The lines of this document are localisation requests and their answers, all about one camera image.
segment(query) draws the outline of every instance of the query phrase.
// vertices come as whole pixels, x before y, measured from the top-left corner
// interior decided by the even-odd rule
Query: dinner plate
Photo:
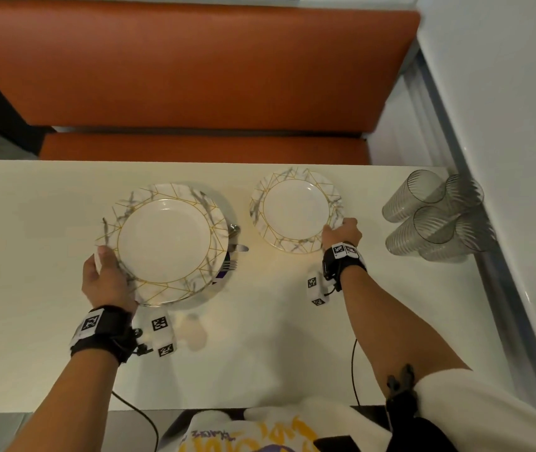
[[[228,248],[224,215],[209,196],[182,184],[130,192],[103,218],[96,245],[115,251],[143,305],[173,303],[212,283]]]
[[[274,247],[308,254],[322,245],[322,227],[343,223],[341,195],[316,171],[291,167],[257,183],[249,215],[260,235]]]

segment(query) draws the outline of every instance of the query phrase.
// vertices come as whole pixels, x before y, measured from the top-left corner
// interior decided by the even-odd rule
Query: black wrist strap
[[[132,315],[117,306],[101,306],[91,310],[78,326],[70,344],[71,355],[84,349],[103,349],[122,364],[137,347],[131,326]]]
[[[332,247],[324,251],[322,258],[322,271],[324,279],[335,280],[335,290],[341,291],[341,273],[348,266],[360,266],[366,271],[364,259],[356,247],[348,242],[333,244]]]

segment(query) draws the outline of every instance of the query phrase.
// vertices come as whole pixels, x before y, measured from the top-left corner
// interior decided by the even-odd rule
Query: orange seat backrest
[[[372,131],[414,11],[0,0],[0,90],[31,125]]]

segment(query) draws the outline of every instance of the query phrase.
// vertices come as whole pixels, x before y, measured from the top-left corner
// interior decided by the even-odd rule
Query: black cable
[[[352,388],[354,389],[356,403],[358,403],[358,406],[360,406],[360,400],[358,399],[358,394],[356,393],[356,384],[354,382],[354,354],[356,353],[356,344],[358,344],[358,340],[354,341],[354,347],[352,348]]]
[[[138,412],[142,417],[144,417],[148,423],[151,424],[155,431],[155,449],[154,452],[157,452],[157,448],[159,447],[159,432],[157,431],[157,427],[155,426],[155,423],[147,416],[144,412],[139,410],[135,405],[128,403],[126,400],[124,400],[121,396],[117,395],[115,392],[111,391],[114,397],[116,397],[118,400],[120,400],[122,403],[124,403],[126,406],[131,407],[133,410]]]

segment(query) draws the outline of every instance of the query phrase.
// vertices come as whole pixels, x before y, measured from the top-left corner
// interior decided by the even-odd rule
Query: plate
[[[257,183],[249,216],[274,247],[309,254],[322,245],[322,227],[343,223],[343,202],[333,183],[316,171],[291,167]]]
[[[182,184],[130,192],[103,218],[96,245],[115,251],[143,305],[179,301],[212,283],[228,248],[224,215],[209,196]]]

